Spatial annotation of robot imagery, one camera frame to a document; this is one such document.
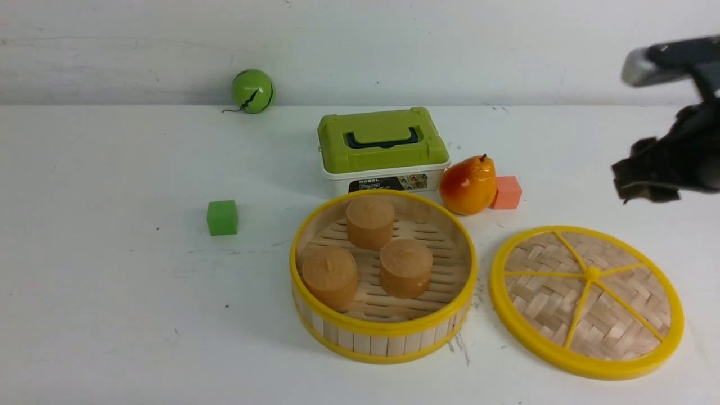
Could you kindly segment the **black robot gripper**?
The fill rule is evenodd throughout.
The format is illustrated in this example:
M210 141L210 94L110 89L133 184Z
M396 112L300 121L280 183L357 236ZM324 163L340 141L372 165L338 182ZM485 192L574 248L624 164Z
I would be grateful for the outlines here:
M615 192L624 204L643 199L670 203L681 188L704 194L719 189L718 104L697 103L676 113L674 140L648 137L631 146L630 159L611 166Z

